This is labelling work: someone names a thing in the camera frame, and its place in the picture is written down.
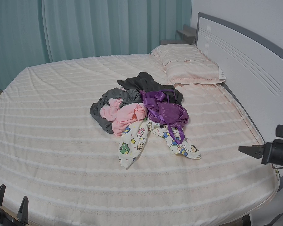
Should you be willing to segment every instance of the fitted sheet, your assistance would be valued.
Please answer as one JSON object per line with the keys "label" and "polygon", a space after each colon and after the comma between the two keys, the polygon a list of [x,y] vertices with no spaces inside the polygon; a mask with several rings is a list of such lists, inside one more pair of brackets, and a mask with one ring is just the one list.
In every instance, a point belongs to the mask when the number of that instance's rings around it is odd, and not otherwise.
{"label": "fitted sheet", "polygon": [[200,150],[175,155],[149,133],[125,170],[119,137],[89,114],[117,80],[140,71],[166,84],[152,54],[74,59],[24,69],[0,95],[0,185],[3,205],[41,225],[219,225],[270,201],[279,182],[269,165],[238,151],[261,144],[243,109],[221,85],[176,85]]}

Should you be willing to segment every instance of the wrinkled fabric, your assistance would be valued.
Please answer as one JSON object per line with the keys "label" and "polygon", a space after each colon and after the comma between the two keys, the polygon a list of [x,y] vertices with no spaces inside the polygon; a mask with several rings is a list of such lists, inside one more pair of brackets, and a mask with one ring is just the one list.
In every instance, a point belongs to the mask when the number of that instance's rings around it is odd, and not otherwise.
{"label": "wrinkled fabric", "polygon": [[120,108],[131,103],[142,103],[142,97],[137,89],[110,89],[105,94],[103,94],[104,103],[109,105],[110,98],[123,99],[122,103],[119,106]]}
{"label": "wrinkled fabric", "polygon": [[114,121],[117,117],[117,111],[122,99],[109,99],[109,105],[104,105],[100,110],[100,116],[105,118],[107,121]]}
{"label": "wrinkled fabric", "polygon": [[105,105],[109,105],[109,99],[123,99],[121,104],[119,105],[122,108],[125,105],[131,103],[142,103],[142,97],[138,90],[129,89],[124,90],[120,88],[114,88],[108,90],[106,93],[102,95],[102,98],[99,99],[98,103],[93,103],[90,107],[90,114],[97,121],[97,123],[103,128],[104,131],[109,134],[113,134],[112,130],[112,122],[108,121],[105,118],[102,118],[100,115],[100,111],[102,107]]}
{"label": "wrinkled fabric", "polygon": [[[162,91],[145,92],[140,91],[144,107],[148,108],[148,116],[159,124],[167,124],[170,136],[178,143],[181,144],[185,138],[182,127],[189,122],[188,111],[182,105],[169,103],[169,95]],[[171,127],[177,127],[181,140],[175,137]]]}
{"label": "wrinkled fabric", "polygon": [[157,83],[150,74],[145,72],[140,72],[137,77],[128,78],[124,81],[118,80],[117,83],[125,89],[137,89],[138,91],[144,90],[145,92],[160,91],[165,89],[173,90],[174,92],[166,92],[166,94],[170,97],[170,103],[181,105],[183,99],[182,94],[175,89],[173,85],[161,85]]}
{"label": "wrinkled fabric", "polygon": [[[177,128],[172,128],[175,137],[180,140],[181,137]],[[161,126],[159,123],[151,121],[149,118],[142,121],[136,121],[127,126],[119,140],[118,156],[120,164],[125,168],[138,159],[140,153],[146,145],[148,132],[160,136],[166,140],[167,146],[175,153],[191,159],[200,159],[199,150],[185,138],[182,144],[177,142],[170,136],[168,128]]]}
{"label": "wrinkled fabric", "polygon": [[127,126],[138,120],[143,120],[147,116],[147,108],[143,103],[132,103],[120,108],[117,116],[112,122],[112,130],[117,136],[121,136]]}

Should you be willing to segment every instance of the headboard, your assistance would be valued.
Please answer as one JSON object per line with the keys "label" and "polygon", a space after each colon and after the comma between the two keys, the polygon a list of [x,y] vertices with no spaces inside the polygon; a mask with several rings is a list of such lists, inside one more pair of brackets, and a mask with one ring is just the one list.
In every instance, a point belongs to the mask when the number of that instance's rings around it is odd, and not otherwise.
{"label": "headboard", "polygon": [[273,141],[276,126],[283,124],[283,49],[204,13],[198,14],[196,45],[221,67],[225,88],[238,99],[263,139]]}

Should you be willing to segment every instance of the bed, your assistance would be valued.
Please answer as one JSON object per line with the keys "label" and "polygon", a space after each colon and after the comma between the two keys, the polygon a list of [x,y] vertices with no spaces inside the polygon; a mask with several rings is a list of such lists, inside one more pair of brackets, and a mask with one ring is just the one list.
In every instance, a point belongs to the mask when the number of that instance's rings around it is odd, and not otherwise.
{"label": "bed", "polygon": [[220,84],[175,86],[190,116],[185,135],[200,160],[174,155],[163,138],[149,134],[140,158],[122,168],[118,137],[103,131],[89,108],[119,87],[117,80],[141,71],[167,84],[153,54],[24,69],[0,95],[3,205],[17,212],[26,195],[29,219],[44,226],[220,225],[275,196],[275,170],[238,151],[264,141]]}

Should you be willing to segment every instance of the curtain fold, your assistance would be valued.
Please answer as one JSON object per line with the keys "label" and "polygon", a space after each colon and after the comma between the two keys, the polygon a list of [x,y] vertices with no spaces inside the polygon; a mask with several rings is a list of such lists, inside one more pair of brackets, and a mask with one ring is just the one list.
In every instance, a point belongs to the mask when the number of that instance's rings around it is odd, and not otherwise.
{"label": "curtain fold", "polygon": [[191,0],[0,0],[0,89],[28,66],[150,53],[190,16]]}

